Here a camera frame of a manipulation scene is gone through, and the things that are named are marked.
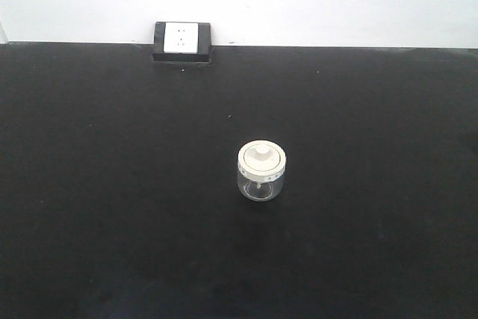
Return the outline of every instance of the black table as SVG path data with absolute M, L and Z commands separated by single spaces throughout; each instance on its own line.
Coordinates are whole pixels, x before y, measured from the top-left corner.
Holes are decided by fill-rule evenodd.
M 478 51 L 151 53 L 0 47 L 1 319 L 478 318 Z

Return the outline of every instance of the clear glass jar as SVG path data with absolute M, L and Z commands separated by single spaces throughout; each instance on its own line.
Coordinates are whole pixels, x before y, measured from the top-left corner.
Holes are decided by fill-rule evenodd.
M 285 152 L 276 143 L 257 140 L 244 145 L 238 155 L 238 187 L 253 201 L 276 197 L 284 185 Z

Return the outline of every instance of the glass jar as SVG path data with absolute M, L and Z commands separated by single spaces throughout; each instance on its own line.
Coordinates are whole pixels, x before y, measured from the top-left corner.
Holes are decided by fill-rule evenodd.
M 274 142 L 246 143 L 238 155 L 238 187 L 253 201 L 276 197 L 284 184 L 285 152 Z

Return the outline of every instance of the power socket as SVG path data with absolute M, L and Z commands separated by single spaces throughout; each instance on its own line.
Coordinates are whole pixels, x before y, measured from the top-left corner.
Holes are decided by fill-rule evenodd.
M 211 24 L 156 22 L 153 60 L 164 63 L 210 63 Z
M 198 30 L 197 22 L 167 22 L 164 29 L 164 52 L 196 54 Z

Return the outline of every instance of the white lid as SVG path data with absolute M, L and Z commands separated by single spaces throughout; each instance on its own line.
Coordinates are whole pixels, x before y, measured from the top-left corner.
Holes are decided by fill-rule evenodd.
M 239 151 L 238 169 L 255 182 L 277 180 L 285 172 L 285 152 L 274 142 L 257 140 L 246 143 Z

